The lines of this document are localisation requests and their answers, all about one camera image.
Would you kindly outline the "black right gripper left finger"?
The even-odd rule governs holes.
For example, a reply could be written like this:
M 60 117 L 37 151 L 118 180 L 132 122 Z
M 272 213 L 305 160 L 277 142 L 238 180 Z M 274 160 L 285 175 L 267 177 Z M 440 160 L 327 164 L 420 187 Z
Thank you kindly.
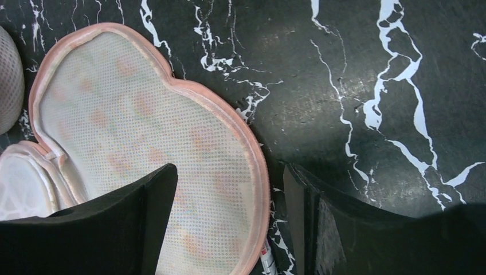
M 1 222 L 1 273 L 154 274 L 177 182 L 166 164 L 46 218 Z

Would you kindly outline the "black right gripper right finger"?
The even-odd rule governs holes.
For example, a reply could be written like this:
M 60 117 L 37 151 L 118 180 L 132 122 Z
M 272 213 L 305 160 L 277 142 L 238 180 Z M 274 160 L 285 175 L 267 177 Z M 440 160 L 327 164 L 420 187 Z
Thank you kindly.
M 485 205 L 411 218 L 337 190 L 307 170 L 283 172 L 297 274 L 484 274 Z

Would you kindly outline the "pink floral mesh laundry bag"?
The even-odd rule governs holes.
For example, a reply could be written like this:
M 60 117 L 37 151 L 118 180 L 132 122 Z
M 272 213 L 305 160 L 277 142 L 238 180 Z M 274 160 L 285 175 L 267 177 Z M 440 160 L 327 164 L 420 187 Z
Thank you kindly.
M 166 164 L 178 182 L 154 274 L 249 274 L 269 222 L 266 162 L 251 129 L 204 85 L 175 78 L 119 23 L 60 39 L 29 93 L 36 140 L 1 153 L 1 222 L 46 218 Z

